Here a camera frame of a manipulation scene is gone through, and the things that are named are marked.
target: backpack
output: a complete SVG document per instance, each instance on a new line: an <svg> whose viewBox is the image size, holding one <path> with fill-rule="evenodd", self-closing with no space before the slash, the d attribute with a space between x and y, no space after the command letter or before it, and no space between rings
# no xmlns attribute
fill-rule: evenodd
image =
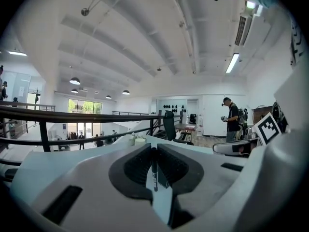
<svg viewBox="0 0 309 232"><path fill-rule="evenodd" d="M240 126L243 126L245 123L245 113L246 111L243 110L242 108L238 109L238 124Z"/></svg>

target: floor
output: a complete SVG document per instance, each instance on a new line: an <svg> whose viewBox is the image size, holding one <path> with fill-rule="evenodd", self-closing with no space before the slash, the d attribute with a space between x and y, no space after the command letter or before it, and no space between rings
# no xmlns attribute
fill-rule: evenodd
<svg viewBox="0 0 309 232"><path fill-rule="evenodd" d="M195 146L212 148L215 144L225 143L225 138L197 136L197 132L192 133L192 142Z"/></svg>

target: table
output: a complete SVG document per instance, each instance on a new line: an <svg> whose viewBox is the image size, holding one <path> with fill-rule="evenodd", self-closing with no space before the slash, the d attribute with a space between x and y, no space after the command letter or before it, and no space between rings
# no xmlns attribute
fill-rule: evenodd
<svg viewBox="0 0 309 232"><path fill-rule="evenodd" d="M175 125L175 129L176 129L176 132L184 132L184 133L188 133L185 138L188 136L188 140L189 142L192 142L192 132L193 131L196 131L196 125L193 125L193 124L177 124Z"/></svg>

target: glass window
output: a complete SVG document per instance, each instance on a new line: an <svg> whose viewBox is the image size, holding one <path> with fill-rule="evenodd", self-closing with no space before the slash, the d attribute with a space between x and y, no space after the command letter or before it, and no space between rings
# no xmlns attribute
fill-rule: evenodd
<svg viewBox="0 0 309 232"><path fill-rule="evenodd" d="M101 111L102 103L69 99L68 113L101 114ZM68 132L77 133L77 137L83 132L86 138L91 138L100 135L101 123L68 123Z"/></svg>
<svg viewBox="0 0 309 232"><path fill-rule="evenodd" d="M35 97L36 97L36 94L28 93L28 96L27 96L27 103L35 104ZM40 104L40 99L41 99L41 96L38 95L37 104ZM39 107L28 106L28 109L32 109L32 110L35 110L35 109L36 109L36 110L39 110Z"/></svg>
<svg viewBox="0 0 309 232"><path fill-rule="evenodd" d="M78 114L93 114L93 102L78 101Z"/></svg>
<svg viewBox="0 0 309 232"><path fill-rule="evenodd" d="M77 113L78 100L69 99L68 113Z"/></svg>
<svg viewBox="0 0 309 232"><path fill-rule="evenodd" d="M102 103L95 102L93 114L101 114L101 112L102 112Z"/></svg>

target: fluorescent light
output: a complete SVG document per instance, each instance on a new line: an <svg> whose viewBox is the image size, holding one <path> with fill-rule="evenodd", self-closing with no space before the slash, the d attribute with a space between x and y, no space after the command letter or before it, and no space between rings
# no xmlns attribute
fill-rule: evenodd
<svg viewBox="0 0 309 232"><path fill-rule="evenodd" d="M27 56L25 53L22 53L22 52L10 52L9 51L9 54L20 55L20 56Z"/></svg>
<svg viewBox="0 0 309 232"><path fill-rule="evenodd" d="M227 70L225 73L230 73L232 69L234 68L234 65L236 64L237 60L239 58L239 53L234 53L233 58L230 62L230 65L228 66Z"/></svg>
<svg viewBox="0 0 309 232"><path fill-rule="evenodd" d="M247 1L247 8L254 9L255 8L255 3Z"/></svg>

